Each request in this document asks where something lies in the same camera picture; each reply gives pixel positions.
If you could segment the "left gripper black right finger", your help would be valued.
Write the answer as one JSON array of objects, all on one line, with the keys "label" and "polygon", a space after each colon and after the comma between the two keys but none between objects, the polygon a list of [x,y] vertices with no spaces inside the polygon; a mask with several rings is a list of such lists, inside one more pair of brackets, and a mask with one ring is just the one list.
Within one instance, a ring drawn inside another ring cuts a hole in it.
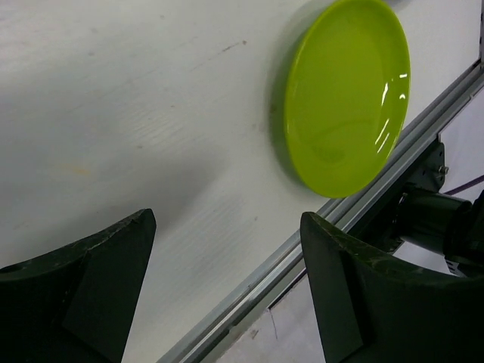
[{"label": "left gripper black right finger", "polygon": [[481,362],[483,280],[398,259],[313,212],[300,219],[328,362]]}]

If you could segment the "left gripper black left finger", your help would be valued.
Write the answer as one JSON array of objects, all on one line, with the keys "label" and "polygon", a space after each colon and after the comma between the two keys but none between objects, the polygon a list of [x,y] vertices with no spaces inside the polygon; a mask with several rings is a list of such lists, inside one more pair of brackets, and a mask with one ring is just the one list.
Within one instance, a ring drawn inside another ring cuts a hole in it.
[{"label": "left gripper black left finger", "polygon": [[157,224],[141,209],[1,270],[3,362],[120,362]]}]

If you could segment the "lime green round plate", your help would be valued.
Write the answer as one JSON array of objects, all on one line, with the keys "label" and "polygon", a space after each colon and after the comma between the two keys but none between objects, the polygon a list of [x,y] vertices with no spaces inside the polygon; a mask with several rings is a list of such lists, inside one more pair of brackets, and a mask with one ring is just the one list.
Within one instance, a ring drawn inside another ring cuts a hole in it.
[{"label": "lime green round plate", "polygon": [[353,195],[388,161],[408,110],[411,61],[384,1],[333,1],[288,46],[271,87],[271,145],[322,197]]}]

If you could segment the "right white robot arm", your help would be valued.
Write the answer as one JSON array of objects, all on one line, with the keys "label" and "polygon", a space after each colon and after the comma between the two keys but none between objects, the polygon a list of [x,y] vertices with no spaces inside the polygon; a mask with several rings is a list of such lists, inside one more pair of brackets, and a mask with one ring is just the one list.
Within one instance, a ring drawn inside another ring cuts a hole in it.
[{"label": "right white robot arm", "polygon": [[421,188],[405,192],[394,236],[442,256],[460,277],[483,276],[483,195],[473,202]]}]

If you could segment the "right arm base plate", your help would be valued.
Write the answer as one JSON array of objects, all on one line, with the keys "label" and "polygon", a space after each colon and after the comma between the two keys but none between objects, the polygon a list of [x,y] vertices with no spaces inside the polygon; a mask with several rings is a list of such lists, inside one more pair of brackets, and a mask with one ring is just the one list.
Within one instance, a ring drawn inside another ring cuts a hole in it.
[{"label": "right arm base plate", "polygon": [[434,140],[412,163],[409,171],[406,184],[411,188],[439,192],[448,173],[445,145],[438,139]]}]

